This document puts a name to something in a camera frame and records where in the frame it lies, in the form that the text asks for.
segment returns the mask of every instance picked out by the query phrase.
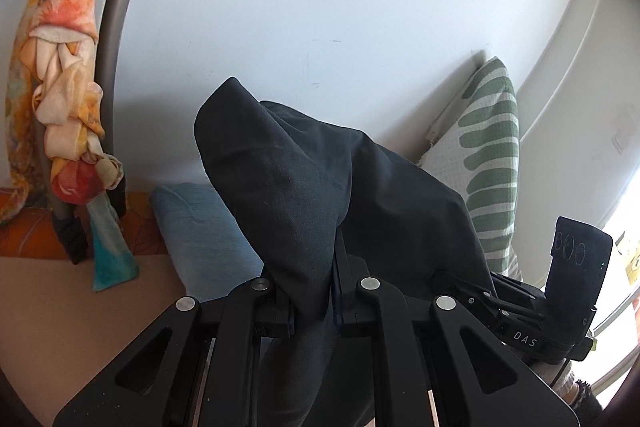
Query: light blue cushion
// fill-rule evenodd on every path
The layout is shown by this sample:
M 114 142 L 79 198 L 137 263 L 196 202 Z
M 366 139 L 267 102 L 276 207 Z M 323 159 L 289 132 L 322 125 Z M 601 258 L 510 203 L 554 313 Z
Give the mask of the light blue cushion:
M 217 299 L 260 275 L 262 261 L 210 185 L 163 185 L 149 201 L 187 295 Z

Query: striped towel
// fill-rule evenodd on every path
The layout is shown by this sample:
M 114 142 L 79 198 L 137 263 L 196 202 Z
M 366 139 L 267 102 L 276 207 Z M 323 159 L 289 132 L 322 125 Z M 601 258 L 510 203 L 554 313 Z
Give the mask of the striped towel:
M 489 269 L 522 279 L 511 248 L 518 193 L 518 108 L 507 69 L 486 62 L 431 126 L 418 166 L 462 195 Z

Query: red fabric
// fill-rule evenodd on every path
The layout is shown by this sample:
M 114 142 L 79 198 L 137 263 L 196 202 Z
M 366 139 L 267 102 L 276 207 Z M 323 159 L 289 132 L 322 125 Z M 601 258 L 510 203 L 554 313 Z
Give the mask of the red fabric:
M 82 160 L 69 162 L 51 181 L 53 193 L 71 204 L 87 204 L 104 192 L 102 180 L 90 165 Z

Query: dark gray fabric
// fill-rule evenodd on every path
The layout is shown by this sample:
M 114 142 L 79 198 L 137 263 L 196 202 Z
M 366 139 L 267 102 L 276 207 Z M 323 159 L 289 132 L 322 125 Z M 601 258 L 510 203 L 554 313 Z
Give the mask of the dark gray fabric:
M 298 427 L 312 406 L 332 409 L 330 425 L 367 413 L 357 409 L 372 399 L 370 386 L 354 401 L 336 391 L 369 384 L 354 367 L 329 364 L 338 225 L 347 252 L 406 295 L 432 298 L 437 270 L 493 290 L 462 198 L 364 133 L 258 103 L 230 78 L 198 112 L 194 134 L 209 180 L 298 311 L 297 338 L 272 343 L 265 356 L 260 427 Z M 326 403 L 314 404 L 316 396 Z M 316 427 L 315 417 L 304 426 Z

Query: triangular cutout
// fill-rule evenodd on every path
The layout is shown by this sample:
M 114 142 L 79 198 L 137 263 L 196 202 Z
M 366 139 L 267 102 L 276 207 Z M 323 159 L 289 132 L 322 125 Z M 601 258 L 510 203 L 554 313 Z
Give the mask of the triangular cutout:
M 480 389 L 484 394 L 493 394 L 518 380 L 514 370 L 506 365 L 494 350 L 470 328 L 462 328 L 460 337 L 473 365 Z
M 146 396 L 156 381 L 164 352 L 171 339 L 170 328 L 162 329 L 138 354 L 117 374 L 116 385 Z

